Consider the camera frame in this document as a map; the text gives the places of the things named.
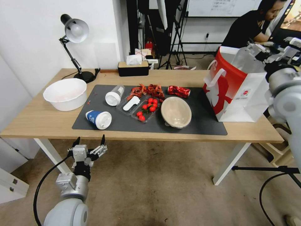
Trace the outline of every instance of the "black desk mat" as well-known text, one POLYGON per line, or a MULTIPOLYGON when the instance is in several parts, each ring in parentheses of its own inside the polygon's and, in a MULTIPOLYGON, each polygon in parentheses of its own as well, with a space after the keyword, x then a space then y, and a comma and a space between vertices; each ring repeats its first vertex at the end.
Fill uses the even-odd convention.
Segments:
MULTIPOLYGON (((106 129, 109 131, 126 131, 126 132, 155 132, 155 133, 179 133, 179 134, 205 134, 205 135, 222 135, 228 133, 224 124, 218 122, 213 109, 202 88, 190 88, 191 93, 188 99, 184 99, 191 108, 192 119, 190 124, 183 129, 176 129, 165 125, 161 111, 156 111, 155 115, 147 122, 141 123, 131 116, 126 116, 118 111, 116 107, 109 106, 105 101, 105 95, 110 92, 115 85, 96 85, 78 115, 72 129, 81 130, 98 130, 95 125, 86 119, 86 112, 91 110, 108 111, 112 115, 112 123, 106 129)), ((134 86, 125 86, 122 98, 129 95, 134 86)), ((167 87, 162 87, 165 97, 167 87)))

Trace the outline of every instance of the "lamp shade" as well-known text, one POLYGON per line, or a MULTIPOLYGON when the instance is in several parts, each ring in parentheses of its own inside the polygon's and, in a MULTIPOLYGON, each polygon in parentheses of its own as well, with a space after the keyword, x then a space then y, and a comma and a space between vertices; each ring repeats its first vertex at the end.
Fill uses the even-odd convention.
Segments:
POLYGON ((65 25, 66 37, 70 42, 80 43, 88 37, 89 27, 86 22, 72 19, 67 14, 61 16, 61 22, 65 25))

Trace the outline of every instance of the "crushed soda can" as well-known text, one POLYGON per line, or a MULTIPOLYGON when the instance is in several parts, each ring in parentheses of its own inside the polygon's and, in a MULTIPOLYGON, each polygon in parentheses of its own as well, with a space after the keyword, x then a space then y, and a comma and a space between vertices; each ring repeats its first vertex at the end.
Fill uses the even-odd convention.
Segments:
POLYGON ((188 98, 190 95, 191 90, 184 87, 179 86, 169 86, 168 87, 168 94, 169 95, 177 95, 182 98, 188 98))

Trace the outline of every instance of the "table leg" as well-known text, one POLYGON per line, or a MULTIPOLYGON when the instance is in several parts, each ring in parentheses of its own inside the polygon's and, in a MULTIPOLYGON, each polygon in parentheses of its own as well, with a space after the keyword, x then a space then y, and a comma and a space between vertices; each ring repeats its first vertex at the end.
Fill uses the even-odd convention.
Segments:
MULTIPOLYGON (((53 147, 53 145, 50 143, 50 141, 48 139, 35 138, 34 140, 38 143, 38 145, 45 152, 45 154, 50 158, 50 160, 54 163, 54 165, 63 160, 62 157, 58 154, 58 152, 56 151, 56 149, 53 147)), ((62 164, 60 164, 57 168, 59 169, 59 171, 61 173, 70 173, 71 172, 71 170, 69 169, 67 164, 64 162, 62 164)))
POLYGON ((214 185, 219 185, 219 183, 224 179, 244 152, 248 149, 251 143, 239 143, 235 146, 231 155, 228 157, 223 166, 219 169, 217 175, 213 178, 214 185))

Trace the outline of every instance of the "plastic cup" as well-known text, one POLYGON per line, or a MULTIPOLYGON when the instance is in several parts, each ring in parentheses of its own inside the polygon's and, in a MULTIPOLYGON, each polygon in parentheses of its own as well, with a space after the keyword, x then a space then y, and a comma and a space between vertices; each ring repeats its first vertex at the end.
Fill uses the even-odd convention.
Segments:
POLYGON ((121 97, 124 93, 124 86, 118 85, 111 92, 106 94, 106 103, 110 106, 116 106, 120 103, 121 97))
POLYGON ((86 119, 96 125, 98 129, 104 130, 110 126, 112 115, 107 111, 101 112, 91 110, 86 113, 86 119))

